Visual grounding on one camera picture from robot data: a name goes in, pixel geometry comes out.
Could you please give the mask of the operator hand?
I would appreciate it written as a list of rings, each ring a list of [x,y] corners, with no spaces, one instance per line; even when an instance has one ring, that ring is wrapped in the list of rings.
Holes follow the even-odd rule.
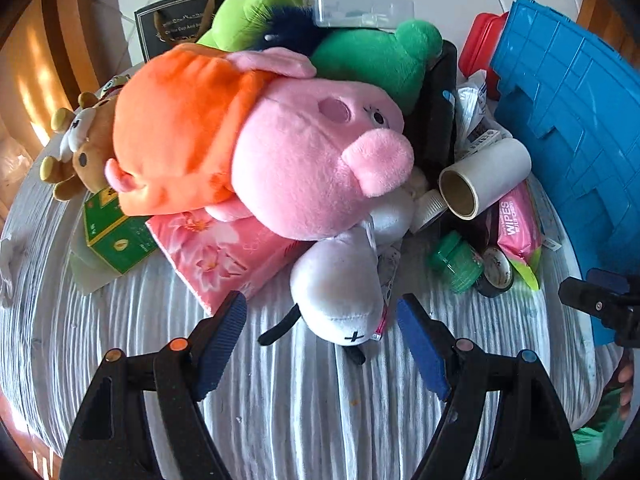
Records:
[[[622,385],[618,414],[620,414],[621,420],[626,420],[630,413],[631,398],[634,393],[634,360],[631,354],[623,356],[618,367],[616,379]]]

